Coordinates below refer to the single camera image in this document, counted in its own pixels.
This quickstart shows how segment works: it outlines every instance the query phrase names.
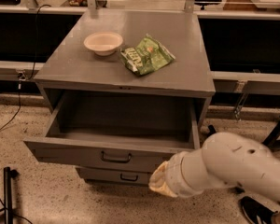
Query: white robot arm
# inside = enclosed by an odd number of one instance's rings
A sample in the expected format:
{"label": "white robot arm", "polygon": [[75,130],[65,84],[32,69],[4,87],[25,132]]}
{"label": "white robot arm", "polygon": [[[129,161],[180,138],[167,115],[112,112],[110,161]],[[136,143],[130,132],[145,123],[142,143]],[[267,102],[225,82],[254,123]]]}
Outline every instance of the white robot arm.
{"label": "white robot arm", "polygon": [[[234,133],[215,133],[203,147],[161,164],[149,187],[187,198],[205,189],[249,189],[280,204],[280,160],[266,146]],[[280,212],[275,217],[280,223]]]}

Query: white bowl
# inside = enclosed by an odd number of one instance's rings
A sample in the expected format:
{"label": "white bowl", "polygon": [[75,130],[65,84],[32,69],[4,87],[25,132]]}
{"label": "white bowl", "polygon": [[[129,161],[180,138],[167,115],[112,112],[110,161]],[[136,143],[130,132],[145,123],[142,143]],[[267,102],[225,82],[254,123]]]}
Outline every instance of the white bowl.
{"label": "white bowl", "polygon": [[113,54],[121,46],[123,38],[121,35],[112,32],[99,32],[87,36],[84,46],[100,56]]}

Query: black shoe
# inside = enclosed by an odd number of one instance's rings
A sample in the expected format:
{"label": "black shoe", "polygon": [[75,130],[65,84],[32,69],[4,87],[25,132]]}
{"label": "black shoe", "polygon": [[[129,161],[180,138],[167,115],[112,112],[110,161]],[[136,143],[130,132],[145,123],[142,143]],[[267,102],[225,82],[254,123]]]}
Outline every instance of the black shoe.
{"label": "black shoe", "polygon": [[244,197],[240,200],[245,217],[253,224],[272,224],[273,211],[252,198]]}

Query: drawer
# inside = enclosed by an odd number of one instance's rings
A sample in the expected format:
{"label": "drawer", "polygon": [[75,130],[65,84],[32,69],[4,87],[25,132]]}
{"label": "drawer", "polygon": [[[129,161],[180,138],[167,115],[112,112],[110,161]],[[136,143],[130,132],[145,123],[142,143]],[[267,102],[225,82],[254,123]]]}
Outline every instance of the drawer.
{"label": "drawer", "polygon": [[128,185],[148,185],[150,173],[103,170],[95,168],[76,168],[79,177],[87,181],[120,183]]}
{"label": "drawer", "polygon": [[153,172],[199,147],[190,98],[64,91],[42,137],[24,140],[39,161]]}

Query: drawer handle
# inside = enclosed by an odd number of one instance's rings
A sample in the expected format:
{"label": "drawer handle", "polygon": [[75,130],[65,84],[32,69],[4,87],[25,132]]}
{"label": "drawer handle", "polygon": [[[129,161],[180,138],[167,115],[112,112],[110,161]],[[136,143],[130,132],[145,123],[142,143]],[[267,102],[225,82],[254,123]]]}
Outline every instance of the drawer handle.
{"label": "drawer handle", "polygon": [[126,160],[122,160],[122,161],[118,161],[118,160],[110,160],[110,159],[106,159],[105,158],[105,153],[102,151],[101,152],[101,160],[102,161],[106,161],[106,162],[115,162],[115,163],[128,163],[132,158],[132,154],[129,153],[128,159]]}
{"label": "drawer handle", "polygon": [[138,180],[139,175],[136,175],[135,178],[126,178],[123,177],[123,174],[120,175],[120,179],[122,181],[136,182]]}

